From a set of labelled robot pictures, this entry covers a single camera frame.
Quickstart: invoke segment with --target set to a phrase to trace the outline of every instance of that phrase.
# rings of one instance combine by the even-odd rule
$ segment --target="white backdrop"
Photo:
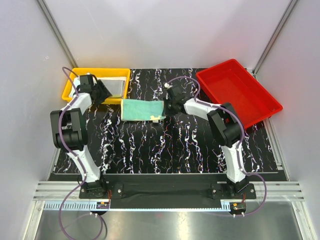
[[[252,69],[289,0],[45,0],[80,67]]]
[[[68,61],[36,1],[3,1],[0,19],[0,239],[20,240],[50,170],[50,112],[62,107]]]
[[[283,105],[271,118],[292,181],[299,181],[320,237],[320,1],[300,1],[258,80]]]

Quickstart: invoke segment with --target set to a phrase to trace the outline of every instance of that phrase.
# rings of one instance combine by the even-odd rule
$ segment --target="yellow tray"
[[[131,73],[130,69],[128,68],[80,68],[80,67],[77,67],[72,69],[72,71],[74,71],[77,75],[85,75],[87,73],[91,73],[95,75],[97,78],[126,77],[123,98],[124,99],[127,98],[128,86],[130,81],[130,73]],[[76,76],[73,73],[70,74],[70,78],[72,79],[72,81],[75,79],[75,77]],[[62,99],[67,101],[68,103],[72,100],[72,98],[69,97],[71,88],[72,88],[72,85],[68,80],[62,93]],[[121,104],[121,98],[107,98],[102,104]]]

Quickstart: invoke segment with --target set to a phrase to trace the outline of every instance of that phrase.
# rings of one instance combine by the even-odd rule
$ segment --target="white wall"
[[[62,106],[68,62],[34,0],[2,1],[0,46],[0,238],[18,240],[49,172],[50,112]]]
[[[320,236],[320,28],[319,0],[300,1],[258,80],[283,111],[271,118],[291,180],[299,181]]]
[[[45,0],[80,67],[252,69],[289,0]]]

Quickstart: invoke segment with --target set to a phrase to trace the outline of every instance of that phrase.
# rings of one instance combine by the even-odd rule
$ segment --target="marble tabletop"
[[[164,84],[178,76],[196,78],[202,68],[132,69],[128,99],[162,100]],[[196,84],[179,80],[193,96]],[[199,98],[209,102],[201,91]],[[177,114],[159,123],[123,122],[119,105],[92,106],[86,112],[88,148],[105,174],[223,173],[226,163],[213,139],[209,123],[202,118]],[[247,172],[277,172],[275,158],[263,122],[248,128],[242,144]],[[59,154],[53,173],[79,173],[64,153]]]

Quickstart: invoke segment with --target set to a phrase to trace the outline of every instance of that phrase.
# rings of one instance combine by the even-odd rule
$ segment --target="cable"
[[[58,217],[58,219],[59,219],[60,228],[61,228],[62,232],[64,233],[64,235],[65,235],[68,239],[70,239],[70,240],[76,240],[75,238],[71,237],[71,236],[66,232],[66,230],[65,230],[65,228],[64,228],[64,226],[63,226],[63,224],[62,224],[61,212],[62,212],[62,207],[63,207],[63,205],[65,204],[65,202],[66,202],[66,200],[68,199],[68,197],[69,197],[72,193],[74,193],[78,188],[80,188],[80,187],[86,182],[86,180],[87,180],[87,170],[86,170],[83,162],[80,160],[79,156],[78,156],[74,151],[72,151],[72,150],[68,147],[68,145],[66,144],[66,142],[65,142],[65,140],[64,140],[63,134],[62,134],[62,119],[63,119],[66,111],[70,108],[70,106],[72,106],[72,104],[73,104],[73,103],[76,101],[76,99],[79,97],[79,92],[78,92],[76,86],[74,85],[72,79],[69,77],[69,75],[67,74],[67,72],[66,72],[65,70],[70,71],[70,72],[73,73],[76,77],[78,77],[78,75],[77,75],[74,71],[72,71],[71,69],[69,69],[69,68],[67,68],[67,67],[65,67],[65,66],[62,67],[62,71],[63,71],[64,74],[67,76],[68,80],[71,82],[72,87],[74,88],[75,97],[74,97],[74,98],[71,100],[71,102],[62,110],[62,113],[61,113],[61,115],[60,115],[60,117],[59,117],[59,121],[58,121],[59,137],[60,137],[61,143],[62,143],[62,145],[64,146],[64,148],[65,148],[69,153],[71,153],[72,155],[74,155],[74,157],[78,160],[78,162],[79,162],[79,164],[80,164],[80,166],[81,166],[81,168],[82,168],[82,170],[83,170],[83,172],[84,172],[84,179],[82,180],[82,182],[81,182],[78,186],[76,186],[74,189],[72,189],[72,190],[65,196],[65,198],[63,199],[63,201],[62,201],[62,203],[61,203],[61,205],[60,205],[60,208],[59,208],[59,212],[58,212],[59,217]],[[99,217],[100,222],[101,222],[101,229],[100,229],[98,235],[97,235],[95,238],[93,238],[92,240],[98,239],[99,236],[100,236],[101,233],[102,233],[102,230],[103,230],[103,222],[104,222],[104,219],[103,219],[100,215],[97,215],[97,214],[96,214],[95,217],[97,217],[97,216]]]
[[[174,81],[174,80],[181,79],[181,78],[190,79],[190,80],[192,80],[192,81],[194,81],[195,83],[198,84],[199,89],[198,89],[198,92],[197,92],[197,93],[195,94],[195,96],[194,96],[194,100],[195,100],[196,103],[200,103],[200,104],[205,105],[205,106],[214,107],[214,108],[223,110],[223,111],[227,112],[228,114],[230,114],[230,115],[236,120],[236,122],[239,124],[240,129],[241,129],[241,138],[240,138],[238,144],[236,145],[236,158],[237,158],[237,162],[238,162],[239,169],[240,169],[240,171],[241,171],[244,175],[246,175],[246,176],[257,176],[258,178],[261,179],[261,181],[263,182],[263,185],[264,185],[264,197],[263,197],[262,203],[260,204],[260,206],[259,206],[256,210],[251,211],[251,212],[249,212],[249,213],[246,213],[245,215],[250,216],[250,215],[258,212],[258,211],[265,205],[265,203],[266,203],[266,199],[267,199],[267,184],[266,184],[266,181],[264,180],[264,178],[263,178],[260,174],[258,174],[258,173],[256,173],[256,172],[248,173],[248,172],[246,172],[246,170],[241,166],[241,159],[240,159],[239,151],[241,151],[240,147],[242,146],[242,142],[243,142],[243,140],[245,139],[245,129],[244,129],[244,127],[243,127],[240,119],[239,119],[233,112],[231,112],[230,110],[228,110],[228,109],[226,109],[226,108],[224,108],[224,107],[222,107],[222,106],[220,106],[220,105],[213,104],[213,103],[209,103],[209,102],[205,102],[205,101],[201,101],[201,100],[197,99],[197,96],[198,96],[199,93],[200,93],[200,83],[199,83],[196,79],[194,79],[194,78],[192,78],[192,77],[188,77],[188,76],[178,76],[178,77],[175,77],[175,78],[171,79],[170,81],[168,81],[168,84],[171,83],[171,82]]]

